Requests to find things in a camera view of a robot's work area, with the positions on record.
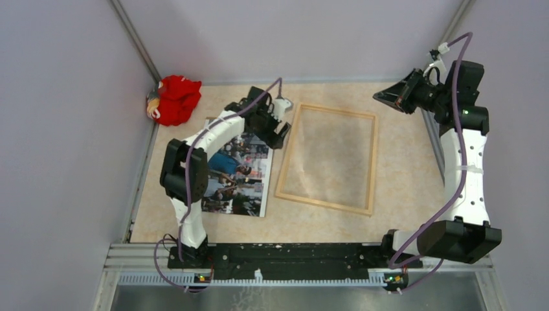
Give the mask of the printed photo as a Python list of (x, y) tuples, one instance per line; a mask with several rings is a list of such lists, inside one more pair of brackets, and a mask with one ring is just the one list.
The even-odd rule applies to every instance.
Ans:
[(257, 136), (230, 139), (208, 160), (203, 212), (263, 218), (267, 205), (273, 149)]

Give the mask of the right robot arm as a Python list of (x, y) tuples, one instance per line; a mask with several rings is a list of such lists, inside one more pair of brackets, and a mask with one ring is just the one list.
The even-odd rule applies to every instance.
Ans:
[(489, 112), (475, 104), (484, 66), (455, 61), (444, 83), (431, 81), (433, 71), (440, 68), (414, 69), (373, 95), (398, 112), (420, 108), (433, 113), (444, 160), (445, 205), (416, 231), (391, 229), (383, 237), (379, 257), (388, 267), (418, 257), (473, 264), (502, 242), (502, 230), (491, 225), (484, 199)]

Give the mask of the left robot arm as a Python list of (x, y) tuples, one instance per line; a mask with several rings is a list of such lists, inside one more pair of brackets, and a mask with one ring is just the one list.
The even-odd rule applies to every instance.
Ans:
[(252, 86), (248, 95), (232, 102), (205, 128), (184, 139), (172, 139), (166, 146), (160, 184), (178, 219), (175, 257), (193, 268), (207, 261), (207, 234), (201, 219), (201, 201), (206, 196), (214, 154), (233, 138), (251, 134), (276, 150), (284, 145), (291, 125), (284, 115), (293, 103), (269, 90)]

